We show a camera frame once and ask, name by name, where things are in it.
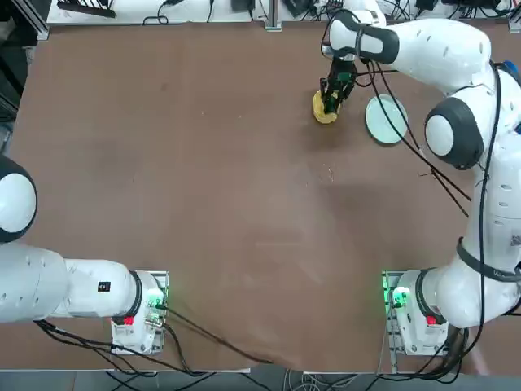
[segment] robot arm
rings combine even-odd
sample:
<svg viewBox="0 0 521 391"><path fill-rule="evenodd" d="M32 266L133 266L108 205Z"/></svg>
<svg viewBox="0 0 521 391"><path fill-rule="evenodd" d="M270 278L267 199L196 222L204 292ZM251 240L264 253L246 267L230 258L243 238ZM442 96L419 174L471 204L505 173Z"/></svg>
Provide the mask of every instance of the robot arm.
<svg viewBox="0 0 521 391"><path fill-rule="evenodd" d="M368 10L374 7L372 1L367 4ZM446 339L449 323L471 327L480 321L479 200L497 102L491 45L478 29L453 20L385 26L370 11L350 11L340 12L331 22L332 69L346 69L343 63L358 56L442 91L446 98L427 114L427 145L445 163L475 172L466 235L458 242L452 262L441 268L405 272L393 296L405 352L433 355ZM313 100L316 116L317 108L323 108L324 116L334 121L338 105L328 104L331 97L347 98L348 94L336 94L338 90L351 93L352 88L339 87L331 77L338 73L330 72L321 86L323 105ZM485 321L519 302L516 282L521 280L517 269L521 261L521 84L519 75L508 67L500 67L498 74L501 111L484 204Z"/></svg>
<svg viewBox="0 0 521 391"><path fill-rule="evenodd" d="M129 271L114 261L63 259L11 243L29 229L36 212L33 180L0 155L0 323L111 318L115 345L144 354L159 351L165 314L156 305L166 301L168 274Z"/></svg>

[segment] black sticker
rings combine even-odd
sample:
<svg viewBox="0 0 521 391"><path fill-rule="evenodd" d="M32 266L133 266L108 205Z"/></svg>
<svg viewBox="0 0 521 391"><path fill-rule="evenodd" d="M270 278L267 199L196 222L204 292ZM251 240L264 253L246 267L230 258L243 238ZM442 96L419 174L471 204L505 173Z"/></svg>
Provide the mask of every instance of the black sticker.
<svg viewBox="0 0 521 391"><path fill-rule="evenodd" d="M110 281L100 281L98 283L98 292L110 292L111 291L111 282Z"/></svg>

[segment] yellow sponge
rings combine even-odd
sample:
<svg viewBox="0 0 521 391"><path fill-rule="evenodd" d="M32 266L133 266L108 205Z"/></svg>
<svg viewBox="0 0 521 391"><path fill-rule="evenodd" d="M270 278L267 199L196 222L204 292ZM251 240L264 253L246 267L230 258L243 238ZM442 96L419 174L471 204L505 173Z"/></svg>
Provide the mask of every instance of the yellow sponge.
<svg viewBox="0 0 521 391"><path fill-rule="evenodd" d="M336 98L338 95L336 94L336 92L334 92L332 96ZM326 125L335 122L336 118L339 116L339 110L340 105L336 112L328 112L327 114L325 114L324 103L322 102L322 94L320 93L320 91L317 91L317 93L313 96L313 115L321 124Z"/></svg>

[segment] wire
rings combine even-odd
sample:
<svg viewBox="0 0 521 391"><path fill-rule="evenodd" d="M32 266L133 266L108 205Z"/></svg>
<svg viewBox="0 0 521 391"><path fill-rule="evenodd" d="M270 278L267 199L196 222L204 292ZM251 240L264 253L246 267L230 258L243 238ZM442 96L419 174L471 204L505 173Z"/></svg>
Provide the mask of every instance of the wire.
<svg viewBox="0 0 521 391"><path fill-rule="evenodd" d="M367 71L368 72L371 72L371 69L370 69L370 64L372 63L369 63L366 65L367 67ZM394 97L394 94L392 93L392 91L390 90L390 88L388 88L388 84L387 84L387 80L385 79L385 76L383 73L381 73L382 75L382 80L384 80L384 83L386 84L386 88L387 88L387 92L389 93L389 95L391 96L391 98L393 98L393 101L395 102L395 105L396 107L398 108L398 111L401 113L402 115L402 118L405 118L405 115L403 114L403 112L401 111L400 109L400 105L398 105L396 103L396 97ZM391 118L389 118L389 115L387 114L386 110L385 110L385 107L383 106L383 103L382 103L382 100L381 98L379 97L379 92L376 88L376 85L374 83L371 83L371 86L373 87L373 91L376 95L376 99L378 100L379 102L379 105L380 107L382 108L382 111L383 111L383 114L384 116L386 117L387 119L387 122L389 123L389 125L392 127L392 129L395 131L395 133L400 137L400 140L407 146L408 149L411 150L411 152L413 154L415 154L421 161L423 161L423 163L425 163L426 165L428 165L431 170L433 170L436 174L438 174L439 176L441 176L448 184L450 184L454 189L456 189L462 196L464 196L467 200L471 200L471 198L461 189L459 188L453 181L450 180L450 178L448 178L445 174L443 174L441 171L439 171L429 160L427 160L427 158L423 155L422 153L422 150L417 150L417 148L415 149L406 139L404 136L401 135L401 133L398 131L398 129L394 126L394 124L392 123L391 121ZM410 125L409 125L409 122L408 121L405 121L405 125L407 126L407 130L409 131L409 134L411 135L411 138L413 139L414 141L414 134L412 132L412 130L410 129Z"/></svg>
<svg viewBox="0 0 521 391"><path fill-rule="evenodd" d="M454 15L456 15L456 12L458 12L459 10L459 7L462 5L461 2L459 2L457 5L456 5L456 8L454 9L453 13L449 15L449 18L448 19L452 19Z"/></svg>
<svg viewBox="0 0 521 391"><path fill-rule="evenodd" d="M111 377L113 380L117 381L120 385L118 385L114 390L118 389L119 387L126 387L127 389L132 389L133 391L141 391L140 389L136 389L135 387L129 385L129 382L139 375L135 375L134 377L128 379L127 381L123 381L115 377L111 372L105 372L109 377Z"/></svg>
<svg viewBox="0 0 521 391"><path fill-rule="evenodd" d="M185 386L183 386L183 387L181 387L179 389L175 389L174 391L183 391L185 389L189 389L191 387L194 387L195 385L201 383L202 381L205 381L205 380L209 379L210 377L212 377L212 376L214 376L216 374L217 374L216 372L210 373L208 376L202 377L202 378L200 378L200 379L198 379L198 380L196 380L196 381L194 381L194 382L192 382L192 383L190 383L188 385L185 385Z"/></svg>
<svg viewBox="0 0 521 391"><path fill-rule="evenodd" d="M162 310L167 310L170 314L173 314L173 315L177 316L179 319L181 319L184 322L190 324L192 327L195 327L197 330L202 332L206 337L209 337L211 340L214 340L214 341L218 342L219 344L224 345L228 349L233 350L235 353L238 353L238 354L240 354L241 356L243 356L245 358L248 358L248 359L250 359L252 361L255 361L255 362L258 362L258 363L261 363L261 364L272 364L271 361L264 360L262 358L257 358L255 356L252 356L251 354L245 352L244 350L241 350L241 349L237 348L236 346L232 345L230 342L228 342L224 338L220 338L219 336L216 336L215 334L212 334L211 332L205 330L204 328L202 328L198 324L196 324L196 323L192 322L191 320L189 320L187 317L179 314L177 311L170 309L166 305L158 305L156 308L159 308L159 309L162 309Z"/></svg>
<svg viewBox="0 0 521 391"><path fill-rule="evenodd" d="M259 0L260 8L262 8L262 13L264 14L266 19L269 19L268 14L266 13L266 9L264 8L264 4L262 3L262 0Z"/></svg>
<svg viewBox="0 0 521 391"><path fill-rule="evenodd" d="M101 354L100 352L104 352L104 353L107 353L107 354L110 354L112 356L115 356L117 357L118 359L120 359L121 361L123 361L131 370L132 372L131 373L138 373L140 374L140 376L145 376L147 377L147 373L146 372L140 372L138 371L136 368L134 368L125 358L113 353L112 351L110 350L106 350L104 348L96 348L96 347L93 347L93 346L90 346L86 343L76 343L76 342L71 342L70 340L64 340L63 338L60 338L58 336L55 336L53 335L46 327L44 327L42 324L44 323L45 321L36 321L35 323L43 330L43 332L45 332L45 334L47 334L51 339L53 340L56 340L60 343L63 343L65 345L72 345L72 346L77 346L77 347L80 347L82 349L90 349L90 350L93 350L97 355L99 355L101 358L103 358L105 361L109 362L115 369L117 369L118 371L121 371L121 372L124 372L126 374L128 374L128 372L126 372L124 369L122 369L121 367L119 367L115 362L113 362L110 358L107 358L105 357L103 354Z"/></svg>
<svg viewBox="0 0 521 391"><path fill-rule="evenodd" d="M51 324L51 323L48 323L48 322L45 322L45 321L36 321L35 323L48 335L48 336L51 336L50 333L55 333L55 334L59 334L61 336L66 336L67 338L71 338L71 339L74 339L74 340L78 340L80 341L81 343L80 344L77 344L75 342L71 342L69 340L63 340L63 339L60 339L56 336L51 336L51 338L55 339L55 340L58 340L66 345L75 345L75 346L82 346L82 345L88 345L86 346L85 348L86 349L92 349L92 350L95 350L95 351L100 351L102 350L101 348L99 347L95 347L95 346L90 346L90 345L98 345L98 346L105 346L105 347L109 347L110 349L119 349L119 350L124 350L124 351L127 351L127 352L130 352L132 354L135 354L141 358L144 358L146 359L147 361L150 361L150 362L153 362L153 363L156 363L156 364L160 364L164 367L167 367L169 369L174 369L174 371L179 371L179 372L183 372L183 373L187 373L186 371L182 370L181 368L178 368L178 367L175 367L174 365L171 365L165 361L161 361L161 360L158 360L156 358L153 358L153 357L150 357L150 356L147 356L141 352L138 352L137 350L133 350L133 349L130 349L130 348L127 348L125 346L122 346L122 345L116 345L116 344L113 344L113 343L110 343L110 342L101 342L101 341L98 341L98 340L90 340L90 339L87 339L87 338L83 338L81 336L77 336L71 332L66 332L64 330L61 330L61 329L58 329L55 325ZM124 358L122 358L119 354L115 354L113 353L112 351L108 350L108 351L105 351L105 353L108 353L110 355L114 355L114 356L117 356L120 360L123 360L125 363L127 363L127 365L129 365L129 367L131 367L134 371L138 372L137 370L135 370L135 368L133 368Z"/></svg>
<svg viewBox="0 0 521 391"><path fill-rule="evenodd" d="M490 172L490 164L492 162L492 152L494 148L494 143L496 141L497 135L497 125L499 123L499 115L501 112L501 79L499 77L499 71L497 70L494 63L491 61L490 66L494 72L494 79L496 84L496 113L494 116L494 125L492 130L492 135L490 136L490 143L488 145L488 154L487 159L485 161L485 171L483 172L483 183L481 184L481 194L479 197L479 274L480 274L480 289L481 289L481 315L479 317L479 328L475 335L474 340L471 343L471 346L465 351L463 357L470 353L470 351L475 347L478 343L479 338L481 337L481 333L483 332L483 326L485 322L485 276L484 276L484 265L485 265L485 255L484 255L484 204L485 204L485 196L487 193L487 183L488 183L488 173Z"/></svg>
<svg viewBox="0 0 521 391"><path fill-rule="evenodd" d="M239 373L242 377L245 377L246 379L250 380L253 384L258 385L259 387L265 389L266 391L271 391L271 388L267 385L264 385L262 383L259 383L257 380L253 379L251 376L245 374L245 373Z"/></svg>
<svg viewBox="0 0 521 391"><path fill-rule="evenodd" d="M168 4L169 0L164 0L164 2L161 3L160 7L157 9L157 15L156 16L147 16L145 19L143 19L143 26L147 25L148 20L157 20L157 23L159 24L168 24L169 18L167 18L165 15L160 15L161 9Z"/></svg>
<svg viewBox="0 0 521 391"><path fill-rule="evenodd" d="M106 373L109 377L111 377L111 378L113 379L113 377L112 377L111 375L109 375L109 372L105 372L105 373ZM124 384L119 384L119 385L117 385L116 387L114 387L114 388L112 389L112 391L117 391L117 390L120 389L121 387L127 387L127 384L128 384L128 383L130 383L130 382L131 382L132 380L134 380L134 379L137 379L138 377L139 377L139 375L137 375L137 374L134 375L134 376L132 376L130 379L126 380L126 381L124 382Z"/></svg>
<svg viewBox="0 0 521 391"><path fill-rule="evenodd" d="M407 17L407 12L405 12L405 10L398 5L400 3L400 0L396 0L395 2L392 2L391 0L381 0L381 1L391 4L394 7L398 8L398 10L400 10L400 14L398 16L403 15L404 19L410 19L410 17L409 18Z"/></svg>
<svg viewBox="0 0 521 391"><path fill-rule="evenodd" d="M181 344L179 343L179 339L177 338L175 331L167 323L163 324L163 328L172 336L173 341L176 344L177 352L179 354L179 358L181 359L183 369L192 376L204 375L204 372L193 372L190 367L188 367L188 364L186 364L185 355L182 352Z"/></svg>
<svg viewBox="0 0 521 391"><path fill-rule="evenodd" d="M212 17L212 11L213 11L213 2L214 2L214 0L210 0L210 11L208 13L208 18L206 18L206 23L210 23L210 18Z"/></svg>
<svg viewBox="0 0 521 391"><path fill-rule="evenodd" d="M113 379L113 377L110 375L110 372L105 372L109 377L111 377ZM130 377L130 379L128 380L125 380L124 383L125 384L119 384L117 385L115 388L112 389L112 391L117 391L118 389L120 389L121 387L126 387L128 383L130 383L132 380L135 380L137 379L138 377L157 377L158 375L158 372L154 372L153 376L143 376L139 373L136 373L135 375L133 375L132 377Z"/></svg>

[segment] brown mat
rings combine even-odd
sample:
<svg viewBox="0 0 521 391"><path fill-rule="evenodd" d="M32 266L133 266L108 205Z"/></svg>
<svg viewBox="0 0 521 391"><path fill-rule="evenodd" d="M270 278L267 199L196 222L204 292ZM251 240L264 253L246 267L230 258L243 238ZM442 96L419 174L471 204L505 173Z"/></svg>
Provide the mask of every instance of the brown mat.
<svg viewBox="0 0 521 391"><path fill-rule="evenodd" d="M357 89L333 126L314 121L311 98L329 70L323 29L54 29L37 48L11 153L40 197L24 240L65 257L170 270L172 306L276 363L374 371L381 270L449 262L466 221L404 146L370 139L370 89ZM495 59L521 62L504 24L485 31ZM441 94L388 80L422 137ZM471 187L470 173L440 167ZM108 336L106 320L61 324ZM475 355L482 372L521 373L510 359L518 329L515 319L487 324ZM252 365L178 333L194 368ZM0 336L2 368L107 368L32 324L2 325ZM178 363L171 341L166 349L162 358Z"/></svg>

